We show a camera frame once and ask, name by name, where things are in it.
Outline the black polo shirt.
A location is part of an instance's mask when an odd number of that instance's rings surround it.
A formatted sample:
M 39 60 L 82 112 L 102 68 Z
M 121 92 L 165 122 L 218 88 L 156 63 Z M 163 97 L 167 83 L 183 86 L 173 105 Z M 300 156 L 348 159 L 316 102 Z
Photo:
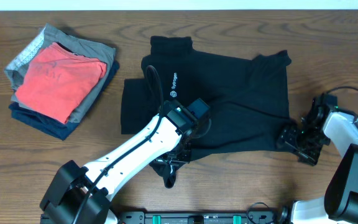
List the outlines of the black polo shirt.
M 290 123 L 286 51 L 252 60 L 200 52 L 190 37 L 153 36 L 142 69 L 153 66 L 153 78 L 127 79 L 121 103 L 121 132 L 136 134 L 157 114 L 160 100 L 188 106 L 201 98 L 211 120 L 192 140 L 191 160 L 212 154 L 276 151 L 282 128 Z

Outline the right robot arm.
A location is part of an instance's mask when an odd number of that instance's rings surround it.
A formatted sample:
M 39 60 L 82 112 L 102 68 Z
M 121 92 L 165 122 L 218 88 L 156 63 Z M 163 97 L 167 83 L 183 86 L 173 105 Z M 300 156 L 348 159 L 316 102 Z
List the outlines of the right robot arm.
M 284 208 L 279 223 L 358 223 L 358 115 L 315 99 L 303 128 L 285 129 L 279 141 L 311 165 L 330 143 L 342 157 L 325 195 Z

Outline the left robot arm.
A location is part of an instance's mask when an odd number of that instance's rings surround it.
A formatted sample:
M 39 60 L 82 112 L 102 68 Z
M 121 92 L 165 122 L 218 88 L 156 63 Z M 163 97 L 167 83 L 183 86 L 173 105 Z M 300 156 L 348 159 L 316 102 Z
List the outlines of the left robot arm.
M 209 106 L 200 98 L 187 107 L 166 101 L 144 129 L 109 154 L 82 167 L 68 161 L 40 202 L 41 223 L 118 223 L 110 209 L 117 192 L 158 157 L 181 152 L 208 120 Z

